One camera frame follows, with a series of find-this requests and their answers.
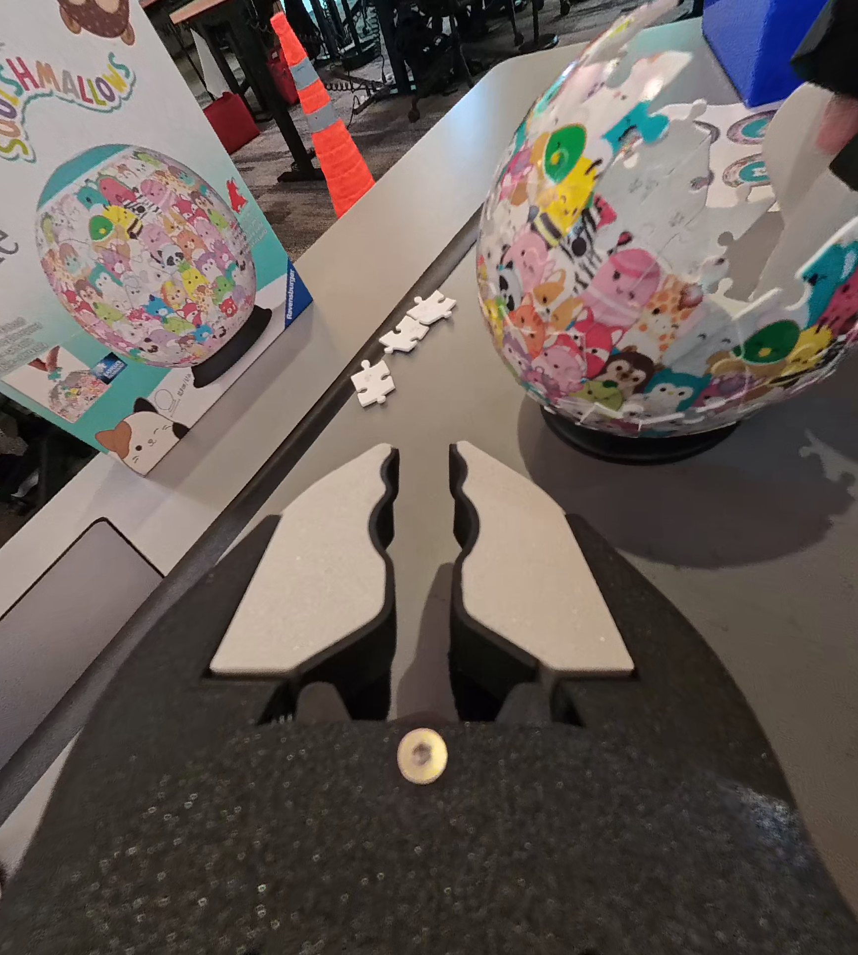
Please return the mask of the black ball stand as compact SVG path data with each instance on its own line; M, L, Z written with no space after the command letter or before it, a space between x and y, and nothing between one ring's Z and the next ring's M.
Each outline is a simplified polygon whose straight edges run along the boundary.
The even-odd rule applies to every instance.
M735 434L734 423L707 432L680 436L617 436L575 424L546 408L542 420L565 445L594 460L628 466L658 466L693 459Z

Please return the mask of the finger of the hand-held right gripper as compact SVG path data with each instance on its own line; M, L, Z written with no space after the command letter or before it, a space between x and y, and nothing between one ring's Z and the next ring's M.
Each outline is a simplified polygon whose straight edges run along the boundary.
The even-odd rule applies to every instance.
M806 193L837 155L821 153L816 144L821 116L833 94L803 83L780 105L769 123L762 152L784 223L790 221Z

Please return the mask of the white puzzle piece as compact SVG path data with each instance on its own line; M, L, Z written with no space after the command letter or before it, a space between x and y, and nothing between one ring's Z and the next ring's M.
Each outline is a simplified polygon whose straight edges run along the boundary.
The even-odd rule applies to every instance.
M431 327L442 319L452 317L457 307L455 298L435 290L427 296L415 296L405 314L423 327Z
M361 362L360 370L351 375L351 385L359 405L366 409L374 405L385 404L387 397L395 390L395 383L386 361Z
M405 314L398 325L378 338L385 354L409 353L428 334L430 327Z

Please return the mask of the blue plastic bin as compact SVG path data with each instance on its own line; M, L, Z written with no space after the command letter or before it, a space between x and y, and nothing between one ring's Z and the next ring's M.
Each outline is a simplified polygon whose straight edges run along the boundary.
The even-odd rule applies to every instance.
M705 1L702 32L741 101L786 99L800 84L791 60L825 1Z

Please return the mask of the orange plastic object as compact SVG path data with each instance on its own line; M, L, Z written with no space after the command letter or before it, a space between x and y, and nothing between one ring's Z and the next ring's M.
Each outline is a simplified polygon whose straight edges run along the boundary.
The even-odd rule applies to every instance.
M329 93L282 11L273 13L276 33L299 97L316 159L323 172L335 215L342 218L374 186L375 179L348 127L336 113Z

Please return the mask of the person's right hand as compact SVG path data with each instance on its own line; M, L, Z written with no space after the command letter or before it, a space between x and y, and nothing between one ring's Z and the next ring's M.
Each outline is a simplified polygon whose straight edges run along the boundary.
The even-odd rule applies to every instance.
M837 154L858 133L858 98L833 94L822 113L816 144L827 155Z

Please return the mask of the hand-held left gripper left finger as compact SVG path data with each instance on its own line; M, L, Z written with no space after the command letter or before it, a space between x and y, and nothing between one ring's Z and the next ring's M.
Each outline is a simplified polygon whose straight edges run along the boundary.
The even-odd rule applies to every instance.
M376 444L288 504L213 656L213 675L294 678L386 619L398 464L397 448Z

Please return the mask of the teal puzzle box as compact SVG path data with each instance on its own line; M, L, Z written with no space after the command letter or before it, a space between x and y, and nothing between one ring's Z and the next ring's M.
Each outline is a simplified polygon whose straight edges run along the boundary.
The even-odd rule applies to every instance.
M0 393L147 475L310 303L134 2L0 1Z

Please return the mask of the colourful puzzle ball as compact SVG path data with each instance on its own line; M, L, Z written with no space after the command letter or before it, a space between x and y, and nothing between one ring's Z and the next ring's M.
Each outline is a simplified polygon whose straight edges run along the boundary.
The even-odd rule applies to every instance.
M542 408L617 436L741 424L858 351L858 192L829 164L787 223L746 186L707 207L697 120L726 104L668 101L693 51L628 51L679 5L638 6L583 48L481 210L478 299L501 360Z

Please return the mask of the puzzle instruction leaflet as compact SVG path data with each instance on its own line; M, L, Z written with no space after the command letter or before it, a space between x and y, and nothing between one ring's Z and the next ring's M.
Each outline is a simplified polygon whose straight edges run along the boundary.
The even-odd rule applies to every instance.
M707 127L709 177L707 207L726 208L737 204L737 190L749 188L747 200L773 198L762 152L770 121L782 102L756 108L743 103L709 105L697 123Z

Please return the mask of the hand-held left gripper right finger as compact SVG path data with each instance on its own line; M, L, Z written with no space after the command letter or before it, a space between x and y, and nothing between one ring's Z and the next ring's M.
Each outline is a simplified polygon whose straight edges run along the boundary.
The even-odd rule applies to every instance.
M635 671L564 509L469 441L450 446L460 546L453 609L486 649L543 680Z

